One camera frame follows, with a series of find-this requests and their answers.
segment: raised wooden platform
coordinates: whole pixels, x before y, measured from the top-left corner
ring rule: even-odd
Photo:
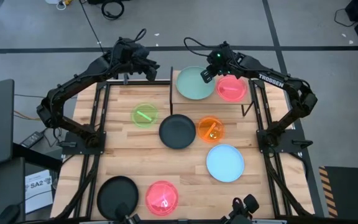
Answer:
[[[89,123],[94,91],[95,85],[78,95],[75,121]],[[168,85],[111,87],[105,124],[106,150],[99,164],[92,219],[104,219],[97,209],[96,196],[100,186],[115,175],[128,176],[137,184],[140,200],[135,212],[144,220],[219,219],[229,214],[234,197],[244,198],[247,194],[253,194],[260,204],[255,218],[273,218],[264,160],[255,135],[255,110],[251,108],[243,117],[240,105],[176,104],[173,107],[173,113],[184,114],[195,123],[207,115],[215,115],[223,121],[226,133],[220,143],[238,148],[246,166],[238,180],[222,183],[211,177],[206,168],[207,153],[215,144],[205,143],[196,137],[190,147],[173,150],[165,147],[159,139],[159,124],[170,114],[169,94]],[[267,95],[273,120],[278,120],[288,111],[283,91],[267,85]],[[150,128],[139,128],[131,121],[131,111],[139,103],[153,103],[159,109],[158,121]],[[287,154],[282,154],[281,159],[288,188],[302,206],[313,212],[301,161]],[[62,167],[51,217],[58,215],[76,192],[82,161],[83,156],[75,156]],[[166,217],[151,214],[145,206],[145,192],[150,184],[158,180],[175,184],[179,193],[178,208]],[[278,187],[276,189],[280,211],[284,214],[281,193]],[[85,193],[82,215],[85,214],[87,199],[88,194]]]
[[[225,101],[216,93],[216,90],[209,97],[207,97],[205,99],[202,99],[202,100],[188,99],[188,98],[182,96],[182,94],[180,94],[178,89],[177,89],[177,78],[178,78],[179,73],[180,73],[180,71],[175,70],[175,71],[173,71],[173,74],[172,74],[172,103],[173,104],[249,105],[251,103],[251,101],[252,101],[251,100],[251,95],[249,94],[249,87],[248,87],[248,79],[247,78],[242,78],[245,81],[245,83],[247,84],[247,93],[246,93],[246,95],[244,96],[244,98],[241,101],[238,101],[238,102]],[[224,77],[223,75],[215,76],[214,77],[215,83],[218,83],[218,80],[223,78],[223,77]]]

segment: paper sheet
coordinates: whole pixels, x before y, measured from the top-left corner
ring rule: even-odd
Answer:
[[[34,210],[43,208],[53,203],[52,198],[52,178],[49,174],[49,170],[44,170],[35,174],[31,174],[25,177],[25,198],[29,198],[25,201],[25,213],[32,212]]]

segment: sage green plate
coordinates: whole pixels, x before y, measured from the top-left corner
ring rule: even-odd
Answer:
[[[177,78],[177,89],[180,94],[191,100],[207,98],[215,90],[215,79],[205,83],[200,73],[203,67],[191,66],[183,69]]]

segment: light blue plate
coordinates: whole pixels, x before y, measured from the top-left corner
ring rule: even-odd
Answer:
[[[235,147],[220,144],[213,147],[208,153],[206,167],[216,180],[233,182],[244,171],[244,159]]]
[[[180,94],[191,100],[207,98],[215,90],[215,80],[205,83],[200,73],[205,68],[191,66],[183,69],[177,78],[177,89]]]

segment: black plate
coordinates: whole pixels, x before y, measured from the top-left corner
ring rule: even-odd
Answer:
[[[108,220],[119,219],[116,215],[117,208],[120,215],[129,216],[134,212],[138,201],[139,191],[135,182],[128,177],[116,176],[108,179],[98,193],[99,212]]]
[[[182,114],[165,118],[159,131],[161,141],[172,149],[184,149],[196,137],[196,126],[193,121]]]

